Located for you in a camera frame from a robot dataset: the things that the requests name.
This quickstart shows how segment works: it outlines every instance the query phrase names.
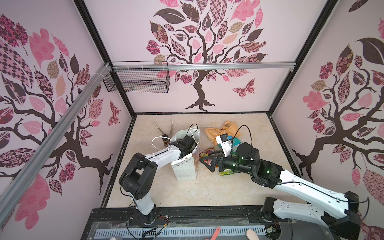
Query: tree mural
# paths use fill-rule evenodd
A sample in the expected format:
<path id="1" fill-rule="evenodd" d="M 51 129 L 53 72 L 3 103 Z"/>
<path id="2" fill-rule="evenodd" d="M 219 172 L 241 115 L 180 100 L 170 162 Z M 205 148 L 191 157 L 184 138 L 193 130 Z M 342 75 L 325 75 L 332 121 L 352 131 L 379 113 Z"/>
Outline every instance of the tree mural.
<path id="1" fill-rule="evenodd" d="M 171 8 L 164 8 L 155 13 L 162 17 L 167 24 L 160 25 L 150 21 L 151 31 L 158 42 L 149 40 L 146 49 L 156 55 L 155 64 L 162 61 L 169 63 L 252 63 L 260 62 L 267 55 L 255 53 L 266 45 L 266 42 L 256 42 L 263 29 L 257 29 L 263 20 L 260 0 L 228 0 L 237 5 L 232 15 L 227 9 L 227 0 L 160 0 Z M 162 49 L 167 52 L 159 54 Z M 207 112 L 204 106 L 214 106 L 205 99 L 202 81 L 206 79 L 216 81 L 221 77 L 224 81 L 237 78 L 249 73 L 246 69 L 170 71 L 175 82 L 192 83 L 197 91 L 198 99 L 188 108 L 199 106 Z M 244 97 L 253 92 L 253 87 L 233 89 L 239 96 Z"/>
<path id="2" fill-rule="evenodd" d="M 0 127 L 0 149 L 8 144 L 15 144 L 12 140 L 27 141 L 26 144 L 32 146 L 41 145 L 74 102 L 75 95 L 81 93 L 79 87 L 87 84 L 90 79 L 89 66 L 86 64 L 85 68 L 80 70 L 75 54 L 70 58 L 65 44 L 55 37 L 53 41 L 59 50 L 56 52 L 60 55 L 54 56 L 55 45 L 50 43 L 47 30 L 42 28 L 40 35 L 33 33 L 28 37 L 18 23 L 16 27 L 23 29 L 25 43 L 29 39 L 29 47 L 37 62 L 32 71 L 27 62 L 12 48 L 17 46 L 14 39 L 25 45 L 19 40 L 18 32 L 12 29 L 14 23 L 2 15 L 0 26 L 0 36 L 11 45 L 0 40 L 1 82 L 8 93 L 8 96 L 0 96 L 0 124 L 3 125 Z M 47 69 L 43 70 L 41 64 L 46 60 L 51 62 Z M 103 177 L 111 171 L 111 168 L 107 169 L 111 155 L 107 160 L 101 161 L 85 156 L 82 149 L 88 145 L 87 139 L 92 137 L 89 129 L 100 124 L 96 120 L 103 107 L 103 99 L 97 99 L 99 93 L 100 85 L 65 133 L 66 142 L 52 152 L 47 164 L 43 166 L 50 169 L 45 179 L 54 192 L 62 194 L 62 184 L 73 179 L 76 169 L 92 167 L 99 172 L 101 193 Z M 119 109 L 111 101 L 110 106 L 112 116 L 108 125 L 117 124 Z M 0 172 L 0 177 L 17 176 L 21 169 L 14 168 L 19 169 L 28 162 L 34 152 L 34 149 L 22 147 L 0 154 L 0 167 L 6 169 Z"/>
<path id="3" fill-rule="evenodd" d="M 384 150 L 372 144 L 384 144 L 384 73 L 365 69 L 364 62 L 384 65 L 384 43 L 376 38 L 362 38 L 364 59 L 348 45 L 334 67 L 332 62 L 320 68 L 321 80 L 311 85 L 314 91 L 303 98 L 314 110 L 308 117 L 313 120 L 317 137 L 308 156 L 293 152 L 301 159 L 300 171 L 305 168 L 309 178 L 312 164 L 326 144 L 335 145 L 332 154 L 340 154 L 340 164 L 351 159 L 354 167 L 351 177 L 355 185 L 361 180 L 362 168 L 356 162 L 360 153 L 366 166 L 362 180 L 369 193 L 384 205 L 384 177 L 371 166 L 384 170 Z"/>

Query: tree branch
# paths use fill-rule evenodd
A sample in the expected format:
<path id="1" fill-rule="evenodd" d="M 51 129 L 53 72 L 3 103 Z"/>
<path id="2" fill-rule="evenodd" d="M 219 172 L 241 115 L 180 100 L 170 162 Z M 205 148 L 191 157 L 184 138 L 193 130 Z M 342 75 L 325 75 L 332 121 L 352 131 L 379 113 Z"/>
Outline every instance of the tree branch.
<path id="1" fill-rule="evenodd" d="M 16 136 L 18 136 L 21 140 L 27 140 L 27 139 L 30 139 L 32 141 L 34 141 L 35 143 L 41 145 L 41 141 L 37 138 L 35 138 L 34 136 L 32 135 L 28 135 L 28 136 L 24 136 L 24 135 L 21 135 L 18 131 L 18 127 L 19 125 L 21 124 L 20 122 L 23 121 L 22 118 L 20 118 L 20 120 L 15 123 L 15 126 L 14 128 L 11 128 L 11 127 L 0 127 L 0 131 L 11 131 L 13 132 L 14 134 L 16 134 Z"/>

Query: patterned leaf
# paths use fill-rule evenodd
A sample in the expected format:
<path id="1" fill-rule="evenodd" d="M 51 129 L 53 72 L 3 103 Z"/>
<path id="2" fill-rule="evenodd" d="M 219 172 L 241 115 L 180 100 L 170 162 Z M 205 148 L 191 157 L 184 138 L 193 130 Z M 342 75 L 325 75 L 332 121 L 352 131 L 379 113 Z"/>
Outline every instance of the patterned leaf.
<path id="1" fill-rule="evenodd" d="M 35 150 L 18 148 L 0 154 L 0 167 L 17 167 L 29 161 Z"/>
<path id="2" fill-rule="evenodd" d="M 249 30 L 251 30 L 252 24 L 253 22 L 248 23 L 243 27 L 243 36 L 245 36 L 249 32 Z"/>
<path id="3" fill-rule="evenodd" d="M 6 53 L 9 57 L 11 57 L 14 61 L 16 61 L 18 63 L 18 65 L 27 74 L 27 76 L 29 78 L 29 81 L 31 83 L 31 87 L 32 87 L 33 86 L 34 78 L 33 78 L 31 69 L 29 68 L 27 63 L 24 61 L 24 59 L 16 51 L 14 51 L 11 47 L 9 47 L 8 44 L 3 42 L 2 40 L 0 40 L 0 54 L 2 54 L 1 51 Z"/>
<path id="4" fill-rule="evenodd" d="M 351 6 L 351 8 L 348 10 L 348 12 L 352 12 L 354 10 L 359 9 L 361 6 L 363 6 L 368 0 L 356 0 L 356 2 Z"/>
<path id="5" fill-rule="evenodd" d="M 352 151 L 350 148 L 345 149 L 344 151 L 341 152 L 340 154 L 340 164 L 348 160 L 352 155 Z"/>
<path id="6" fill-rule="evenodd" d="M 325 84 L 325 81 L 324 80 L 317 80 L 316 82 L 314 82 L 311 87 L 313 88 L 313 90 L 315 91 L 321 91 L 323 90 L 323 88 L 325 88 L 326 84 Z"/>
<path id="7" fill-rule="evenodd" d="M 249 73 L 247 69 L 228 69 L 226 71 L 227 71 L 228 76 L 233 77 L 233 78 L 241 77 L 244 74 Z"/>
<path id="8" fill-rule="evenodd" d="M 64 114 L 67 111 L 67 105 L 63 97 L 59 98 L 55 103 L 55 111 Z"/>
<path id="9" fill-rule="evenodd" d="M 88 146 L 87 140 L 82 135 L 79 136 L 80 143 L 84 146 Z"/>
<path id="10" fill-rule="evenodd" d="M 195 23 L 199 23 L 199 18 L 200 18 L 199 12 L 194 6 L 192 6 L 192 4 L 181 3 L 181 8 L 183 9 L 183 12 L 187 16 L 187 18 L 189 18 L 191 21 Z"/>
<path id="11" fill-rule="evenodd" d="M 61 195 L 61 183 L 59 181 L 51 178 L 49 180 L 49 188 L 54 192 L 60 193 Z"/>
<path id="12" fill-rule="evenodd" d="M 40 90 L 43 91 L 44 95 L 46 95 L 49 99 L 52 100 L 53 96 L 53 87 L 49 82 L 48 78 L 44 76 L 41 72 L 37 71 L 35 68 L 35 78 L 37 84 L 39 85 Z"/>
<path id="13" fill-rule="evenodd" d="M 56 82 L 56 85 L 55 85 L 55 89 L 56 89 L 57 97 L 60 97 L 60 96 L 62 96 L 65 93 L 65 81 L 64 81 L 63 75 L 61 75 L 57 79 L 57 82 Z"/>
<path id="14" fill-rule="evenodd" d="M 65 152 L 65 156 L 68 158 L 71 162 L 76 162 L 75 153 L 72 150 L 68 150 Z"/>
<path id="15" fill-rule="evenodd" d="M 174 36 L 179 41 L 184 41 L 185 39 L 187 39 L 187 36 L 182 33 L 173 34 L 172 36 Z"/>
<path id="16" fill-rule="evenodd" d="M 242 62 L 244 62 L 244 60 L 245 60 L 247 57 L 248 57 L 248 56 L 241 57 L 241 58 L 239 58 L 236 62 L 237 62 L 237 63 L 242 63 Z"/>
<path id="17" fill-rule="evenodd" d="M 370 127 L 362 127 L 357 132 L 357 137 L 365 137 L 368 134 L 370 134 L 373 130 L 375 130 L 376 127 L 370 128 Z"/>
<path id="18" fill-rule="evenodd" d="M 212 60 L 213 60 L 213 58 L 214 58 L 214 53 L 211 53 L 211 54 L 207 57 L 207 62 L 208 62 L 208 63 L 211 63 Z"/>
<path id="19" fill-rule="evenodd" d="M 231 61 L 232 61 L 232 57 L 224 59 L 224 63 L 230 63 Z"/>
<path id="20" fill-rule="evenodd" d="M 88 83 L 88 80 L 91 78 L 89 72 L 89 65 L 85 64 L 85 69 L 83 68 L 77 75 L 74 85 L 85 85 Z"/>
<path id="21" fill-rule="evenodd" d="M 152 34 L 157 39 L 157 41 L 159 41 L 161 43 L 168 43 L 168 34 L 167 34 L 166 30 L 164 29 L 164 27 L 161 26 L 160 24 L 153 23 L 151 21 L 149 21 L 149 22 L 151 23 Z"/>
<path id="22" fill-rule="evenodd" d="M 259 10 L 257 10 L 256 18 L 255 18 L 255 26 L 256 26 L 256 28 L 262 23 L 263 15 L 264 15 L 263 11 L 262 11 L 262 9 L 260 7 Z"/>
<path id="23" fill-rule="evenodd" d="M 89 117 L 96 119 L 100 116 L 101 110 L 103 108 L 103 99 L 96 99 L 93 101 L 91 106 L 89 107 Z"/>
<path id="24" fill-rule="evenodd" d="M 164 24 L 164 28 L 168 29 L 169 31 L 175 31 L 175 29 L 170 24 Z"/>
<path id="25" fill-rule="evenodd" d="M 371 93 L 367 93 L 365 95 L 363 95 L 360 99 L 359 99 L 359 102 L 358 104 L 362 107 L 365 107 L 365 108 L 368 108 L 372 103 L 372 94 Z"/>
<path id="26" fill-rule="evenodd" d="M 222 24 L 220 25 L 220 28 L 217 31 L 217 40 L 221 40 L 224 38 L 225 34 L 227 33 L 228 30 L 228 23 L 227 21 L 223 21 Z"/>
<path id="27" fill-rule="evenodd" d="M 323 135 L 328 135 L 328 136 L 330 136 L 330 135 L 332 135 L 332 134 L 335 132 L 335 129 L 336 129 L 335 126 L 330 126 L 329 128 L 327 128 L 327 129 L 325 130 L 325 132 L 323 133 Z"/>
<path id="28" fill-rule="evenodd" d="M 57 65 L 56 60 L 48 64 L 47 72 L 48 72 L 49 78 L 57 78 L 59 76 L 59 66 Z"/>
<path id="29" fill-rule="evenodd" d="M 350 90 L 350 84 L 349 84 L 349 78 L 348 78 L 348 75 L 347 74 L 344 79 L 341 81 L 340 85 L 339 85 L 339 88 L 338 88 L 338 96 L 339 96 L 339 100 L 340 100 L 340 104 L 342 104 L 343 102 L 345 102 L 345 100 L 347 100 L 348 98 L 348 95 L 349 95 L 349 90 Z"/>
<path id="30" fill-rule="evenodd" d="M 1 74 L 1 77 L 3 78 L 5 89 L 7 90 L 9 96 L 18 104 L 23 105 L 25 102 L 24 89 L 19 84 L 6 79 L 3 74 Z"/>
<path id="31" fill-rule="evenodd" d="M 83 129 L 80 131 L 80 134 L 85 137 L 85 138 L 90 138 L 92 137 L 93 135 L 91 135 L 87 130 Z"/>
<path id="32" fill-rule="evenodd" d="M 310 115 L 308 118 L 312 118 L 312 119 L 314 119 L 314 118 L 316 118 L 317 115 L 319 115 L 320 113 L 321 113 L 320 110 L 316 110 L 316 111 L 314 111 L 313 113 L 311 113 L 311 115 Z"/>
<path id="33" fill-rule="evenodd" d="M 193 71 L 193 80 L 195 80 L 199 76 L 199 72 L 197 70 Z"/>
<path id="34" fill-rule="evenodd" d="M 384 154 L 376 154 L 372 159 L 384 164 Z"/>
<path id="35" fill-rule="evenodd" d="M 384 205 L 384 177 L 371 170 L 366 170 L 362 178 L 368 192 L 382 205 Z"/>
<path id="36" fill-rule="evenodd" d="M 228 37 L 226 37 L 224 40 L 223 40 L 223 44 L 231 44 L 233 43 L 233 41 L 236 40 L 238 34 L 234 33 L 234 34 L 231 34 L 229 35 Z"/>
<path id="37" fill-rule="evenodd" d="M 29 121 L 23 123 L 23 127 L 31 134 L 38 134 L 41 130 L 41 123 L 38 121 Z"/>
<path id="38" fill-rule="evenodd" d="M 0 109 L 0 124 L 9 123 L 13 118 L 13 108 L 7 107 Z"/>
<path id="39" fill-rule="evenodd" d="M 264 53 L 255 53 L 251 56 L 248 56 L 244 62 L 245 63 L 258 63 L 258 62 L 261 62 L 264 57 L 266 56 L 267 54 L 264 54 Z"/>
<path id="40" fill-rule="evenodd" d="M 231 32 L 231 33 L 236 33 L 236 32 L 238 32 L 240 29 L 241 29 L 241 27 L 244 25 L 244 23 L 242 23 L 242 22 L 237 22 L 237 23 L 234 23 L 232 26 L 231 26 L 231 28 L 229 28 L 229 31 Z"/>
<path id="41" fill-rule="evenodd" d="M 180 72 L 176 72 L 175 73 L 175 82 L 177 82 L 179 79 L 180 79 Z"/>
<path id="42" fill-rule="evenodd" d="M 208 3 L 208 0 L 197 0 L 197 6 L 199 7 L 201 13 L 207 7 L 207 3 Z"/>
<path id="43" fill-rule="evenodd" d="M 346 146 L 344 146 L 344 145 L 337 145 L 333 149 L 332 154 L 334 154 L 334 153 L 341 153 L 345 148 L 346 148 Z"/>
<path id="44" fill-rule="evenodd" d="M 216 72 L 214 71 L 211 72 L 211 78 L 212 80 L 216 81 Z"/>
<path id="45" fill-rule="evenodd" d="M 47 176 L 45 177 L 45 179 L 49 178 L 49 177 L 53 177 L 57 172 L 57 167 L 54 166 L 53 168 L 51 168 L 51 170 L 49 170 Z"/>
<path id="46" fill-rule="evenodd" d="M 379 86 L 384 85 L 384 73 L 373 71 L 372 80 L 373 83 Z"/>
<path id="47" fill-rule="evenodd" d="M 9 131 L 0 132 L 0 149 L 5 147 L 11 140 L 11 134 Z"/>
<path id="48" fill-rule="evenodd" d="M 246 43 L 246 44 L 243 44 L 243 45 L 240 45 L 240 47 L 242 47 L 246 52 L 250 53 L 250 52 L 257 52 L 260 50 L 261 47 L 265 46 L 266 45 L 266 42 L 262 42 L 262 43 L 255 43 L 255 42 L 250 42 L 250 43 Z"/>
<path id="49" fill-rule="evenodd" d="M 205 31 L 211 26 L 211 18 L 209 17 L 209 12 L 207 12 L 207 15 L 203 19 L 203 23 L 201 24 L 201 30 Z"/>
<path id="50" fill-rule="evenodd" d="M 185 22 L 186 20 L 185 17 L 180 12 L 172 8 L 161 9 L 160 11 L 155 13 L 155 15 L 153 16 L 156 16 L 156 15 L 164 18 L 164 20 L 170 24 L 178 24 L 178 23 Z"/>
<path id="51" fill-rule="evenodd" d="M 361 116 L 360 113 L 348 113 L 342 117 L 342 119 L 346 120 L 347 122 L 352 122 L 357 120 Z"/>
<path id="52" fill-rule="evenodd" d="M 181 46 L 178 42 L 175 42 L 174 40 L 170 40 L 172 43 L 172 47 L 175 50 L 175 52 L 181 56 L 187 56 L 187 52 L 185 51 L 185 48 Z"/>
<path id="53" fill-rule="evenodd" d="M 355 71 L 353 71 L 353 82 L 357 85 L 364 85 L 366 83 L 364 76 Z"/>
<path id="54" fill-rule="evenodd" d="M 262 33 L 262 31 L 263 31 L 263 29 L 257 29 L 257 30 L 255 30 L 255 31 L 253 31 L 253 32 L 251 32 L 249 35 L 248 35 L 248 38 L 247 38 L 247 40 L 248 41 L 255 41 L 259 36 L 260 36 L 260 34 Z"/>
<path id="55" fill-rule="evenodd" d="M 325 99 L 330 99 L 332 96 L 330 94 L 323 94 Z"/>
<path id="56" fill-rule="evenodd" d="M 200 59 L 201 59 L 201 53 L 199 53 L 199 54 L 196 55 L 196 57 L 195 57 L 193 63 L 198 63 L 198 62 L 200 61 Z"/>
<path id="57" fill-rule="evenodd" d="M 352 171 L 351 177 L 352 177 L 353 183 L 355 184 L 355 187 L 357 187 L 357 185 L 360 184 L 360 179 L 361 179 L 360 172 L 359 172 L 358 168 L 355 168 Z"/>

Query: pink wall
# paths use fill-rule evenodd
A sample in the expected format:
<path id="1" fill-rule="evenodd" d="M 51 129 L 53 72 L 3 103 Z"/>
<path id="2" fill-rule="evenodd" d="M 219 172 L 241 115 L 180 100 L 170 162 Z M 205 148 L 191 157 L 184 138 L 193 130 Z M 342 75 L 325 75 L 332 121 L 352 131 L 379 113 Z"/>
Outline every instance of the pink wall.
<path id="1" fill-rule="evenodd" d="M 258 54 L 253 58 L 273 62 L 295 61 L 326 1 L 204 0 L 199 1 L 199 6 L 197 2 L 96 0 L 87 1 L 87 6 L 112 61 L 157 58 L 171 62 L 175 58 L 174 63 L 210 63 L 208 56 L 212 54 L 212 63 L 219 63 L 226 58 L 232 58 L 230 62 L 237 62 L 243 56 Z M 167 14 L 156 14 L 162 9 L 176 11 L 181 17 L 173 19 L 168 18 L 170 15 Z M 186 26 L 197 29 L 199 22 L 207 23 L 205 17 L 212 22 L 212 31 L 185 31 Z M 227 31 L 221 39 L 215 40 L 218 32 L 224 32 L 220 31 L 223 22 L 227 23 Z M 162 29 L 159 34 L 166 34 L 163 42 L 157 36 L 157 24 Z M 241 38 L 247 24 L 251 24 L 251 28 Z M 255 30 L 261 31 L 257 39 L 250 37 Z M 188 34 L 189 38 L 177 39 L 174 34 Z M 259 47 L 241 47 L 247 43 Z M 209 50 L 213 44 L 217 49 Z M 197 61 L 196 57 L 200 54 L 203 57 Z M 267 111 L 288 69 L 248 71 L 243 74 L 231 74 L 225 70 L 218 70 L 218 73 L 200 71 L 200 78 L 196 79 L 193 79 L 194 71 L 180 73 L 180 76 L 186 75 L 185 81 L 175 78 L 177 73 L 173 72 L 169 93 L 128 93 L 128 98 L 136 112 Z M 215 75 L 216 79 L 207 79 L 208 74 Z"/>
<path id="2" fill-rule="evenodd" d="M 383 239 L 384 2 L 354 3 L 340 2 L 273 117 L 304 178 L 370 197 L 360 239 Z"/>
<path id="3" fill-rule="evenodd" d="M 0 193 L 102 64 L 75 5 L 12 1 L 0 19 Z M 103 83 L 16 205 L 2 239 L 79 239 L 130 116 Z"/>

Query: beige object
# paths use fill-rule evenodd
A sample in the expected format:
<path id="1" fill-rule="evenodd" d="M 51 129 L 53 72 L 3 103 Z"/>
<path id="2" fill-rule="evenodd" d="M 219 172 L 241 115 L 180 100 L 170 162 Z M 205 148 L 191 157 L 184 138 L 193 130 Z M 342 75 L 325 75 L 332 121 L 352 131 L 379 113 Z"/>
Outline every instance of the beige object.
<path id="1" fill-rule="evenodd" d="M 204 131 L 207 134 L 208 138 L 212 141 L 214 146 L 218 143 L 216 142 L 216 137 L 228 133 L 230 136 L 235 136 L 238 126 L 234 122 L 227 121 L 221 129 L 218 128 L 206 128 Z M 241 133 L 238 132 L 236 137 L 240 137 Z"/>
<path id="2" fill-rule="evenodd" d="M 252 229 L 248 229 L 245 235 L 249 240 L 259 240 L 259 236 Z"/>

